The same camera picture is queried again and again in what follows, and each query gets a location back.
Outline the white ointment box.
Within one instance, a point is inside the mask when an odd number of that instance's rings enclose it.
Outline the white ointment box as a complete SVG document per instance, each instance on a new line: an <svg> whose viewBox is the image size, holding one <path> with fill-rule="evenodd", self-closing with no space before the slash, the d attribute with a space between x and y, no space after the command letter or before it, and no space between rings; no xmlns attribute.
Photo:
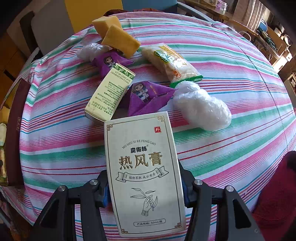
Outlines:
<svg viewBox="0 0 296 241"><path fill-rule="evenodd" d="M121 237L186 228L179 162L167 112L104 124L108 185Z"/></svg>

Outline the white plastic roll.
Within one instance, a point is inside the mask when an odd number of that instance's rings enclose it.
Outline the white plastic roll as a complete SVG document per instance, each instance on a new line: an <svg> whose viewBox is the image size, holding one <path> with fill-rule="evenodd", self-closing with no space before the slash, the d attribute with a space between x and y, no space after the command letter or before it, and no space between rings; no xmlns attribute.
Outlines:
<svg viewBox="0 0 296 241"><path fill-rule="evenodd" d="M101 45L98 43L91 43L76 52L79 59L83 61L93 61L93 59L105 52L110 51L112 48L107 45Z"/></svg>
<svg viewBox="0 0 296 241"><path fill-rule="evenodd" d="M220 99L210 96L195 82L182 81L175 87L173 104L193 127L218 131L232 121L232 113Z"/></svg>

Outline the small green white box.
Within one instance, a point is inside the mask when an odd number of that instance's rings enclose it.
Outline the small green white box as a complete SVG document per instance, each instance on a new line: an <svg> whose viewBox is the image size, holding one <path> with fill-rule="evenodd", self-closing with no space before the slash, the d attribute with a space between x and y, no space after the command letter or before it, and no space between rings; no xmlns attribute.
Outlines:
<svg viewBox="0 0 296 241"><path fill-rule="evenodd" d="M134 78L135 73L116 63L88 101L85 116L100 123L111 120Z"/></svg>

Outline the purple snack packet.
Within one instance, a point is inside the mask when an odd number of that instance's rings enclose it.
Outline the purple snack packet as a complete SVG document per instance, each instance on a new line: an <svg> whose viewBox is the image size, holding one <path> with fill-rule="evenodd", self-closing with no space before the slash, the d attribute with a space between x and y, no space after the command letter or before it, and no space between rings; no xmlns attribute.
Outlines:
<svg viewBox="0 0 296 241"><path fill-rule="evenodd" d="M91 61L91 64L97 67L100 78L104 78L116 63L129 66L133 61L120 56L116 51L105 52Z"/></svg>
<svg viewBox="0 0 296 241"><path fill-rule="evenodd" d="M149 81L132 84L119 103L127 116L156 113L173 97L175 89Z"/></svg>

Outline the weidan bread packet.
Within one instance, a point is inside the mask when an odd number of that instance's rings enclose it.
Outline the weidan bread packet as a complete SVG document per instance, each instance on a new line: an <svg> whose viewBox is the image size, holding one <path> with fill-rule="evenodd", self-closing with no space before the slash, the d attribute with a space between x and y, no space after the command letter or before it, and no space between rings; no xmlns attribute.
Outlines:
<svg viewBox="0 0 296 241"><path fill-rule="evenodd" d="M142 46L141 53L145 59L166 75L171 88L175 88L182 81L196 82L203 79L191 63L165 43Z"/></svg>

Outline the yellow sponge block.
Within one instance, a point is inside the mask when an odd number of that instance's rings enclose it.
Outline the yellow sponge block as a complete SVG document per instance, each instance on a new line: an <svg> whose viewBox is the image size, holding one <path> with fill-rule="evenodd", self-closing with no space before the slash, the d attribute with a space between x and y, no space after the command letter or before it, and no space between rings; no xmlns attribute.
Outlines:
<svg viewBox="0 0 296 241"><path fill-rule="evenodd" d="M102 16L93 20L92 25L102 39L106 36L107 31L112 25L121 28L121 24L117 16Z"/></svg>
<svg viewBox="0 0 296 241"><path fill-rule="evenodd" d="M126 58L132 57L140 47L138 40L115 25L110 26L101 44L121 51Z"/></svg>

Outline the gold storage box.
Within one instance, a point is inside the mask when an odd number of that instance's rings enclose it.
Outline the gold storage box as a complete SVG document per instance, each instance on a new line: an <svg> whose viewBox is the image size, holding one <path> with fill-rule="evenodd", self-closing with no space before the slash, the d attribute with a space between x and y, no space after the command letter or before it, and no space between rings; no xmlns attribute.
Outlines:
<svg viewBox="0 0 296 241"><path fill-rule="evenodd" d="M31 85L15 81L1 104L1 186L23 185L20 162L20 129Z"/></svg>

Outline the cluttered wooden shelf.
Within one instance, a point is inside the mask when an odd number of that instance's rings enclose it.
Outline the cluttered wooden shelf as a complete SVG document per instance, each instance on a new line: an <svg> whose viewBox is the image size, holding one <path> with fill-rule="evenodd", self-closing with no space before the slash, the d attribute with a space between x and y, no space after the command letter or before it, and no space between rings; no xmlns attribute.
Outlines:
<svg viewBox="0 0 296 241"><path fill-rule="evenodd" d="M281 31L277 27L272 29L262 18L256 33L257 36L252 43L269 61L276 73L292 64L295 60L295 44L285 30Z"/></svg>

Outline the grey yellow blue chair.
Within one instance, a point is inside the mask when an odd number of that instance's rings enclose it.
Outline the grey yellow blue chair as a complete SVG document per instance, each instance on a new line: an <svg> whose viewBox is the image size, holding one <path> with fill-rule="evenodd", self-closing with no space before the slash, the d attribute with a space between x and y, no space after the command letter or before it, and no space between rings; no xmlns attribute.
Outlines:
<svg viewBox="0 0 296 241"><path fill-rule="evenodd" d="M135 11L147 9L188 15L211 22L200 11L179 1L49 1L31 18L31 31L42 54L47 54L92 20L112 10Z"/></svg>

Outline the black rolled mat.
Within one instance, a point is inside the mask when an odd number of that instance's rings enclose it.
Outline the black rolled mat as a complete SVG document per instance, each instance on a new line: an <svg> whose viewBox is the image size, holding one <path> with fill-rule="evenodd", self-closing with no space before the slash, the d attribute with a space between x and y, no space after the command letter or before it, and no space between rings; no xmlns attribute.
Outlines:
<svg viewBox="0 0 296 241"><path fill-rule="evenodd" d="M24 15L19 21L24 39L26 41L30 53L32 53L38 47L31 25L34 16L35 13L33 11L30 11L26 15Z"/></svg>

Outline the patterned curtain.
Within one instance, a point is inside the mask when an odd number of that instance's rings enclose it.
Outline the patterned curtain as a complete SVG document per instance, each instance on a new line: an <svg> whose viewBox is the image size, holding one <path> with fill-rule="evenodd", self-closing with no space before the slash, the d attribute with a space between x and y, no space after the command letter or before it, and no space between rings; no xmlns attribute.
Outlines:
<svg viewBox="0 0 296 241"><path fill-rule="evenodd" d="M266 6L258 0L238 0L233 20L255 31L266 11Z"/></svg>

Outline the wooden desk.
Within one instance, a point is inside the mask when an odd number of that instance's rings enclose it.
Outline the wooden desk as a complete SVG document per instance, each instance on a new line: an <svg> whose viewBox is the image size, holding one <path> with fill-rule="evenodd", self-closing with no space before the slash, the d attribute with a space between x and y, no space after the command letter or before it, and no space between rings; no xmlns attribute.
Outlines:
<svg viewBox="0 0 296 241"><path fill-rule="evenodd" d="M253 30L249 29L245 25L233 20L233 15L231 13L228 13L227 11L219 10L215 6L211 6L207 4L204 1L185 1L185 4L193 7L193 8L199 8L203 11L206 11L213 15L214 20L218 20L224 24L229 25L229 27L233 28L234 30L238 32L246 32L248 34L251 34L255 37L258 36L258 33L254 32Z"/></svg>

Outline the dark red cloth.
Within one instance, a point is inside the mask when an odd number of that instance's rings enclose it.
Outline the dark red cloth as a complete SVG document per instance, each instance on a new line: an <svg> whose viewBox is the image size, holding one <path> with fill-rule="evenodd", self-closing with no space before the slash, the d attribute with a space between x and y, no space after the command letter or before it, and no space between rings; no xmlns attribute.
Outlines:
<svg viewBox="0 0 296 241"><path fill-rule="evenodd" d="M128 11L124 10L124 9L111 9L111 10L108 10L104 16L111 16L111 15L114 15L114 14L121 14L121 13L127 13Z"/></svg>

